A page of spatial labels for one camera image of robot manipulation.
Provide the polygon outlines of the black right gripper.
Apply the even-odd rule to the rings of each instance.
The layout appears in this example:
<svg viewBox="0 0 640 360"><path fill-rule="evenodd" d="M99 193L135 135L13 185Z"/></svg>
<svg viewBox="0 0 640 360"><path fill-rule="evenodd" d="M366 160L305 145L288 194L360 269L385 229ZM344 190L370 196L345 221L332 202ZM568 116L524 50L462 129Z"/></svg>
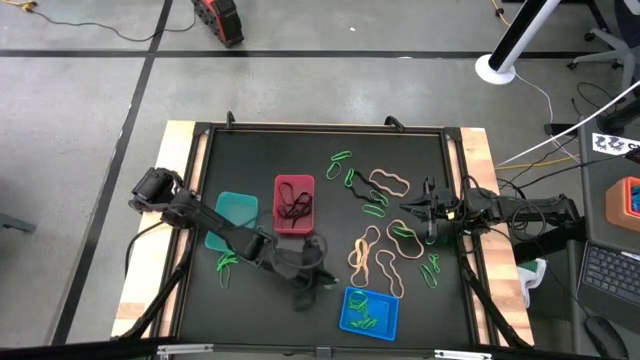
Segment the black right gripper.
<svg viewBox="0 0 640 360"><path fill-rule="evenodd" d="M453 221L456 219L462 200L451 193L440 192L433 196L433 214L429 207L434 190L434 178L427 176L423 182L422 194L407 200L400 206L404 211L416 217L424 227L425 240L429 236L437 238L436 220Z"/></svg>

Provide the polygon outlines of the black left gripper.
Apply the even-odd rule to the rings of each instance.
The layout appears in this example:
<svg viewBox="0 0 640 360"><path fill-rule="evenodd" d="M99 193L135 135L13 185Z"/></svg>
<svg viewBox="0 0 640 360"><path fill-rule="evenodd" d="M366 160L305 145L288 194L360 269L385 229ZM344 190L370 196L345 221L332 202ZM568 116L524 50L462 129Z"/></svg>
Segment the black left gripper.
<svg viewBox="0 0 640 360"><path fill-rule="evenodd" d="M268 246L264 269L293 286L292 309L295 312L304 312L314 306L318 287L331 289L338 283L335 275L325 269L327 254L325 238L310 238L293 248L280 247L277 242Z"/></svg>

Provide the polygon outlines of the tan rubber band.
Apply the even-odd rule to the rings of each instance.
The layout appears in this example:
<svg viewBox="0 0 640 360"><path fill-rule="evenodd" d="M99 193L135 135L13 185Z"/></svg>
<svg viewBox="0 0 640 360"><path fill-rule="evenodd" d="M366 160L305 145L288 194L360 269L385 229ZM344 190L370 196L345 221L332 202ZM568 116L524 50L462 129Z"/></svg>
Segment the tan rubber band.
<svg viewBox="0 0 640 360"><path fill-rule="evenodd" d="M395 266L395 253L390 250L379 250L376 252L374 259L382 274L388 280L389 293L397 299L402 299L405 295L405 288L403 279Z"/></svg>
<svg viewBox="0 0 640 360"><path fill-rule="evenodd" d="M378 175L383 177L383 178L386 178L386 179L392 179L392 180L398 182L399 184L402 184L404 186L404 190L402 192L394 191L391 188L389 188L387 186L384 186L383 184L377 182L375 177L378 176ZM373 169L370 172L369 176L368 176L368 181L371 182L373 185L375 185L377 188L379 188L380 191L386 192L390 196L396 197L396 198L405 197L409 193L409 191L411 189L411 184L410 184L410 182L408 180L400 177L396 173L390 173L390 172L387 172L387 171L385 171L385 170L383 170L381 168Z"/></svg>
<svg viewBox="0 0 640 360"><path fill-rule="evenodd" d="M371 242L367 241L367 236L372 232L375 239ZM358 237L354 242L354 248L347 257L347 262L352 268L363 267L368 262L369 254L372 248L379 242L381 232L375 225L370 225L366 228L364 233Z"/></svg>
<svg viewBox="0 0 640 360"><path fill-rule="evenodd" d="M349 253L347 262L349 266L354 270L350 277L351 285L356 288L365 288L369 285L369 259L370 248L365 239L359 238L354 243L354 249ZM360 274L364 277L362 284L356 283L356 277Z"/></svg>
<svg viewBox="0 0 640 360"><path fill-rule="evenodd" d="M403 238L403 237L399 237L399 236L395 235L395 234L392 232L392 227L393 227L393 226L402 226L402 227L407 227L407 228L410 228L410 227L409 227L409 226L407 226L407 225L406 225L406 223L405 223L404 221L400 220L400 219L394 219L394 220L392 220L392 221L389 223L389 225L386 227L386 230L385 230L386 235L387 235L387 237L388 237L388 238L389 238L389 239L394 243L394 245L395 245L395 248L396 248L397 252L398 252L398 253L399 253L403 258L406 258L406 259L412 259L412 260L415 260L415 259L419 259L419 258L421 258L421 257L425 254L425 247L424 247L424 245L421 243L421 241L419 240L418 235L417 235L417 232L414 230L414 231L416 232L416 236L415 236L415 237L411 237L411 238ZM413 239L413 240L416 242L416 244L418 245L419 252L418 252L416 255L407 255L407 254L405 254L405 253L402 251L401 244L400 244L400 242L399 242L399 239L400 239L400 238L403 238L403 239Z"/></svg>

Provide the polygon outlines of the black rubber band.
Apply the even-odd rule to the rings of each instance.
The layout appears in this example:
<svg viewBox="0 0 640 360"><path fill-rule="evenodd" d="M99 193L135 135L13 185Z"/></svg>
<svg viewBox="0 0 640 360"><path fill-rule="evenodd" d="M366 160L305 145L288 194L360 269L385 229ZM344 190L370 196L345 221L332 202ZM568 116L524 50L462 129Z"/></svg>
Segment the black rubber band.
<svg viewBox="0 0 640 360"><path fill-rule="evenodd" d="M369 196L370 190L380 191L375 185L369 182L359 171L355 170L355 175L353 177L353 186L347 188L351 191L355 198L363 200L369 204L381 205L379 203L375 203Z"/></svg>
<svg viewBox="0 0 640 360"><path fill-rule="evenodd" d="M308 216L312 211L313 196L308 192L302 192L297 198L287 202L283 193L284 188L289 190L291 197L293 195L293 186L290 183L284 182L278 186L278 193L281 197L281 204L277 207L278 215L293 222Z"/></svg>
<svg viewBox="0 0 640 360"><path fill-rule="evenodd" d="M301 193L291 203L283 203L277 207L277 214L285 220L291 220L291 227L296 226L296 222L311 214L313 208L313 196L307 192Z"/></svg>

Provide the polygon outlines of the teal plastic basket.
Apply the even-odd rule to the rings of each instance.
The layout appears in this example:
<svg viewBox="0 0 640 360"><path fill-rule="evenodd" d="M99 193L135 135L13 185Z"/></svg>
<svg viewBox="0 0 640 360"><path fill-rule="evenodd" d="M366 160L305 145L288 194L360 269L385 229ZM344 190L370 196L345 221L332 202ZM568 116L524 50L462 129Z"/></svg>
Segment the teal plastic basket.
<svg viewBox="0 0 640 360"><path fill-rule="evenodd" d="M254 228L259 215L258 199L252 195L235 192L221 192L218 196L215 211L234 225ZM231 249L224 240L213 232L208 232L205 247L219 253L229 253Z"/></svg>

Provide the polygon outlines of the green white bag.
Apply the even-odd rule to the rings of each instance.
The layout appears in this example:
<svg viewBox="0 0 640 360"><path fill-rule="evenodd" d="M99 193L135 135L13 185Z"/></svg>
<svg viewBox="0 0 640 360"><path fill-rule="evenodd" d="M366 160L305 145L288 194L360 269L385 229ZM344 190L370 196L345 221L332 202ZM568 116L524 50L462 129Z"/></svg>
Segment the green white bag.
<svg viewBox="0 0 640 360"><path fill-rule="evenodd" d="M524 298L525 307L530 306L530 291L537 288L543 281L547 268L547 261L537 258L517 266L520 288Z"/></svg>

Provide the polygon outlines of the black floor power strip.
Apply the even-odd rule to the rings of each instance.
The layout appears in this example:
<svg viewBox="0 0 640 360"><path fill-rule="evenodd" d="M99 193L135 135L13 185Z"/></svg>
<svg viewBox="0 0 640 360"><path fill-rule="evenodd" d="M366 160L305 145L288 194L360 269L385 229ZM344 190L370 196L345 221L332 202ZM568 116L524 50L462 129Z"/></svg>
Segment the black floor power strip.
<svg viewBox="0 0 640 360"><path fill-rule="evenodd" d="M543 127L544 133L548 136L570 136L575 137L578 135L578 131L574 128L573 124L569 123L547 123Z"/></svg>

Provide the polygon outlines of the black side desk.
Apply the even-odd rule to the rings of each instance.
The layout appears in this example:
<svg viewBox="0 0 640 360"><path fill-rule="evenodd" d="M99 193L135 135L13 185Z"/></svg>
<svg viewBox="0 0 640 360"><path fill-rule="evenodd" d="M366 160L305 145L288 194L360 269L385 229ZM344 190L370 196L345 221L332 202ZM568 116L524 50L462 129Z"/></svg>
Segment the black side desk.
<svg viewBox="0 0 640 360"><path fill-rule="evenodd" d="M586 245L640 255L640 232L611 224L605 217L606 190L625 176L640 177L640 164L624 158L614 160L617 152L609 146L608 135L595 120L580 127L578 133L580 157L587 164L581 169ZM578 286L577 298L587 309L610 321L620 332L630 359L640 360L640 303L583 285Z"/></svg>

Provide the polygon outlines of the orange box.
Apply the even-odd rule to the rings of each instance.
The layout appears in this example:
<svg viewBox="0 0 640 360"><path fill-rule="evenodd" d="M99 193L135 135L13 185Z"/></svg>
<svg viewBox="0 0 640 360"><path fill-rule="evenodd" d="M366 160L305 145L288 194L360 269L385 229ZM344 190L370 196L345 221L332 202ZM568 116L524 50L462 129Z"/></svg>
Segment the orange box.
<svg viewBox="0 0 640 360"><path fill-rule="evenodd" d="M606 191L605 215L609 223L640 232L640 206L633 209L633 190L638 188L640 196L640 178L627 176L621 178Z"/></svg>

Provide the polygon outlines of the white printed paper tag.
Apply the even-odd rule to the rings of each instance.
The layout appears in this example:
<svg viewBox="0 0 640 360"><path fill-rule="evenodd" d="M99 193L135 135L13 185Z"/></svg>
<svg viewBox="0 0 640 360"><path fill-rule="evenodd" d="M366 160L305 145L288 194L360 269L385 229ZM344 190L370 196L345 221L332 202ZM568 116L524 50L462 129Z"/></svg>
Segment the white printed paper tag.
<svg viewBox="0 0 640 360"><path fill-rule="evenodd" d="M592 149L595 152L602 154L620 155L626 154L635 149L640 149L640 141L613 135L593 133Z"/></svg>

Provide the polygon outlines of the dark laptop keyboard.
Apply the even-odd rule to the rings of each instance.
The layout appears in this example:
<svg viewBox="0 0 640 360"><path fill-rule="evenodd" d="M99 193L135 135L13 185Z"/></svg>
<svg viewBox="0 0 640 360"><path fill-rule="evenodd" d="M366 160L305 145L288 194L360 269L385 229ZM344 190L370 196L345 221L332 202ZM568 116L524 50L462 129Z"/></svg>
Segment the dark laptop keyboard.
<svg viewBox="0 0 640 360"><path fill-rule="evenodd" d="M640 325L640 260L619 250L587 243L577 298L621 325Z"/></svg>

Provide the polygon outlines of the white floor stand pole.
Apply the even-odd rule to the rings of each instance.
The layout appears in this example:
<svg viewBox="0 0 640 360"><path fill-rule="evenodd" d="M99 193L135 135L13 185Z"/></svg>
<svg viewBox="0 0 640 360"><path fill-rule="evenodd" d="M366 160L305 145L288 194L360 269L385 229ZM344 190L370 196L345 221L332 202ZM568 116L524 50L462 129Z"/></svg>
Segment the white floor stand pole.
<svg viewBox="0 0 640 360"><path fill-rule="evenodd" d="M505 85L515 78L515 62L561 0L525 0L491 54L475 62L476 74L485 82Z"/></svg>

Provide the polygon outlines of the black tube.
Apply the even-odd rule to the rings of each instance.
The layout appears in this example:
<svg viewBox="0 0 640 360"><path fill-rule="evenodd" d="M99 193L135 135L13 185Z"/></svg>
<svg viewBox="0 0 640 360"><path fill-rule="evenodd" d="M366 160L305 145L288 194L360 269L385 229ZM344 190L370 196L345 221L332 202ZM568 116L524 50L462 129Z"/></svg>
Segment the black tube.
<svg viewBox="0 0 640 360"><path fill-rule="evenodd" d="M640 97L622 109L597 120L598 128L605 134L622 135L625 127L640 118Z"/></svg>

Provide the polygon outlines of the red black floor device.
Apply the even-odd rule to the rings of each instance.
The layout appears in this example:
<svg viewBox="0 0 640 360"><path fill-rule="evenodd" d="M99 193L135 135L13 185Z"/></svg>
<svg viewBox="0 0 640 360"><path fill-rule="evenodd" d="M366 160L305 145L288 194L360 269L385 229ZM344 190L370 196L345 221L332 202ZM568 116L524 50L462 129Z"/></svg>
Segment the red black floor device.
<svg viewBox="0 0 640 360"><path fill-rule="evenodd" d="M191 0L194 13L226 47L244 40L241 19L234 0Z"/></svg>

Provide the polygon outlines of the silver beam bracket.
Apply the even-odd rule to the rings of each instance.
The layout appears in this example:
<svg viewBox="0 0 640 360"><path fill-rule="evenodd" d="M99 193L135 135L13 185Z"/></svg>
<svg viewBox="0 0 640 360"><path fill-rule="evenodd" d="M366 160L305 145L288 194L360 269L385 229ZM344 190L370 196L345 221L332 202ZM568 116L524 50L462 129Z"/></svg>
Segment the silver beam bracket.
<svg viewBox="0 0 640 360"><path fill-rule="evenodd" d="M159 360L170 360L174 355L210 353L214 349L213 344L166 344L156 349Z"/></svg>
<svg viewBox="0 0 640 360"><path fill-rule="evenodd" d="M442 349L434 351L434 358L440 360L493 360L490 353Z"/></svg>

